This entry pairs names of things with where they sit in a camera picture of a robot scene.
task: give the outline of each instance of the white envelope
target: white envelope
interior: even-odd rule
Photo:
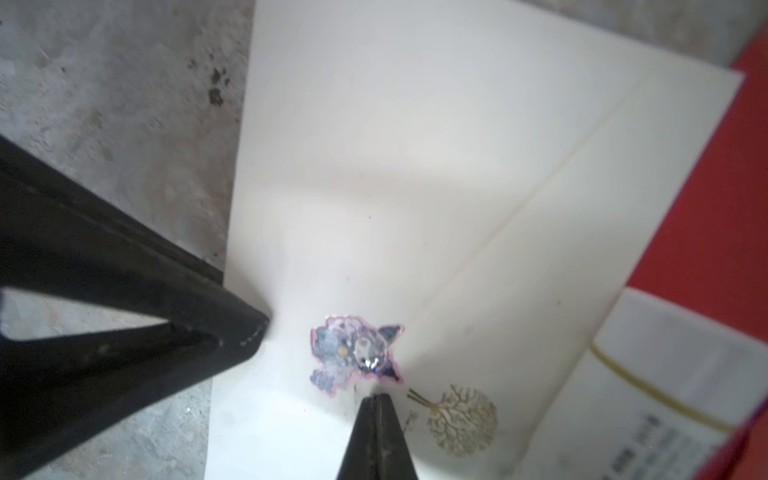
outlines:
[[[740,76],[503,0],[258,2],[224,285],[270,313],[214,379],[206,477],[335,478],[389,392],[420,478],[511,472]],[[309,381],[331,314],[402,324],[405,385]],[[493,442],[438,447],[450,385]]]

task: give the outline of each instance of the cartoon character sticker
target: cartoon character sticker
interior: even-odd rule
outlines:
[[[329,316],[312,329],[312,354],[322,366],[310,376],[317,388],[334,396],[358,379],[389,379],[402,384],[389,348],[405,330],[402,325],[371,326],[360,316]]]

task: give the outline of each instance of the concrete floor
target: concrete floor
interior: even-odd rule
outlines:
[[[721,65],[768,17],[765,0],[528,1]],[[253,9],[253,0],[1,0],[0,134],[223,268]],[[10,292],[0,330],[24,339],[153,321]],[[30,478],[203,478],[209,405],[210,380]]]

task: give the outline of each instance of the gold tree print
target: gold tree print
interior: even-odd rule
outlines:
[[[429,409],[429,431],[450,455],[469,457],[488,448],[496,437],[496,405],[480,390],[451,385],[451,391],[434,403],[409,389],[408,398]]]
[[[419,414],[411,410],[406,420],[406,424],[402,426],[402,432],[411,432],[413,430],[413,424],[419,419]]]

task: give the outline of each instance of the red folder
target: red folder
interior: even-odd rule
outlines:
[[[744,83],[628,285],[768,343],[768,27],[733,68]],[[765,452],[764,408],[698,479],[768,480]]]

